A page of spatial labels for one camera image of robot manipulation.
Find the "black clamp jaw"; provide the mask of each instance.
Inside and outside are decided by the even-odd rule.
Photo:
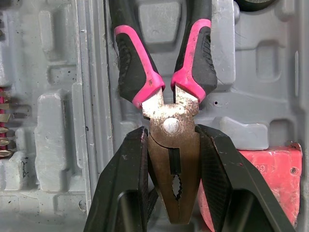
[[[201,177],[216,232],[295,232],[260,172],[219,130],[196,126]],[[100,175],[84,232],[145,232],[158,198],[148,191],[147,129],[125,137]]]

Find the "brass drill bit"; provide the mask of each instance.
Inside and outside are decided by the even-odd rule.
[[[14,154],[13,151],[10,150],[0,150],[0,158],[9,158]]]
[[[11,114],[0,114],[0,122],[8,122]]]
[[[11,140],[8,138],[0,138],[0,146],[7,146],[11,143]]]
[[[0,92],[0,97],[4,98],[4,102],[7,102],[7,101],[9,101],[11,99],[11,97],[6,95],[5,92]]]
[[[2,103],[0,104],[0,110],[9,110],[10,104],[9,103]]]
[[[8,132],[10,129],[7,127],[0,127],[0,134]]]

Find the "metal rivet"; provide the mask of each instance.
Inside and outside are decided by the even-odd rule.
[[[163,129],[166,133],[176,134],[180,129],[180,121],[174,117],[169,117],[164,121]]]

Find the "tool case compartment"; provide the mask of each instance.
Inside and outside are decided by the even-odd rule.
[[[184,32],[184,2],[135,1],[167,84]],[[218,87],[195,123],[221,129],[243,150],[300,143],[296,230],[309,231],[309,1],[277,0],[251,13],[233,0],[212,3]],[[0,87],[18,104],[6,124],[17,152],[0,159],[0,231],[82,231],[100,173],[125,135],[149,123],[119,97],[108,1],[3,0],[0,19]],[[168,87],[164,97],[172,102]],[[189,225],[175,226],[158,201],[148,231],[207,229],[198,204]]]

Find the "pink and black handle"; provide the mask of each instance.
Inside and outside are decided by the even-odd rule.
[[[119,94],[141,103],[165,87],[143,41],[133,0],[109,0],[119,50]],[[211,0],[187,0],[187,24],[171,87],[175,84],[201,102],[216,88],[210,50]]]
[[[109,0],[109,6],[119,50],[119,94],[141,108],[165,84],[142,39],[134,1]]]
[[[211,58],[211,0],[187,0],[187,22],[183,43],[171,81],[201,102],[217,88]]]

